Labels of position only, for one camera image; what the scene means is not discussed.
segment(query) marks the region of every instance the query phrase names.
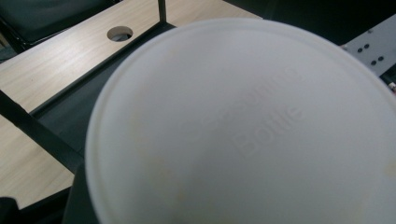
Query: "light wood tabletop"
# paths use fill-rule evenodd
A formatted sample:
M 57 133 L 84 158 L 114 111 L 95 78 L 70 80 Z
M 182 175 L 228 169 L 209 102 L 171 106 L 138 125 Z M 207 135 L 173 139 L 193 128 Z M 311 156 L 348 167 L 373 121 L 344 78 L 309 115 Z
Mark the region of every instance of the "light wood tabletop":
M 259 18 L 221 0 L 167 0 L 166 11 L 175 26 L 214 18 Z M 124 0 L 0 64 L 0 90 L 32 111 L 158 21 L 157 0 Z M 130 27 L 133 37 L 109 40 L 107 32 L 116 26 Z M 71 186 L 73 174 L 3 117 L 0 143 L 0 197 L 16 198 L 25 207 Z

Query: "grommet hole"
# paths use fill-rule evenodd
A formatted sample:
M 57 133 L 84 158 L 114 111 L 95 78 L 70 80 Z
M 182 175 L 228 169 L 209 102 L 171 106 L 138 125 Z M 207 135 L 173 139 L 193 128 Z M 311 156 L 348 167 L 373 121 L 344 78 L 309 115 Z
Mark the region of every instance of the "grommet hole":
M 107 32 L 107 38 L 115 42 L 121 42 L 131 38 L 133 34 L 134 32 L 131 28 L 127 26 L 117 26 L 111 28 Z

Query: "black chair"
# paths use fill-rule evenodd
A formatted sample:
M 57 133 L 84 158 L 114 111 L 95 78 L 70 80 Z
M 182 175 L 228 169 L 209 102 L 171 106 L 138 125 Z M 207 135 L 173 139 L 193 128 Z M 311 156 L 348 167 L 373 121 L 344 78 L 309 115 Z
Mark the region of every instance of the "black chair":
M 2 0 L 0 32 L 21 53 L 120 0 Z

